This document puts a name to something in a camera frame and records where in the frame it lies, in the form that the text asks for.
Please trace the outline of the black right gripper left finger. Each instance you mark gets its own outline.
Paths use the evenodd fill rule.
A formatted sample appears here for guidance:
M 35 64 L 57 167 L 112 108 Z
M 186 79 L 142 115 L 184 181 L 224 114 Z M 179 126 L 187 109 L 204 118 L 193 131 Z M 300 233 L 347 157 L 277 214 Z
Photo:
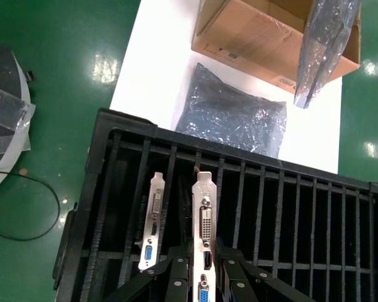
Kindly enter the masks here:
M 188 301 L 189 245 L 171 247 L 165 260 L 127 281 L 104 301 Z

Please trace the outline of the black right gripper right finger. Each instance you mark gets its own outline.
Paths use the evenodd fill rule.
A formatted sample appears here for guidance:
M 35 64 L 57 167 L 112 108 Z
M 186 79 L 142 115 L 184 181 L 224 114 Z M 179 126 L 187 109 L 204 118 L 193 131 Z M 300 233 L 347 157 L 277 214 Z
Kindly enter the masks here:
M 286 282 L 247 262 L 238 249 L 218 238 L 215 247 L 216 285 L 223 301 L 312 301 Z

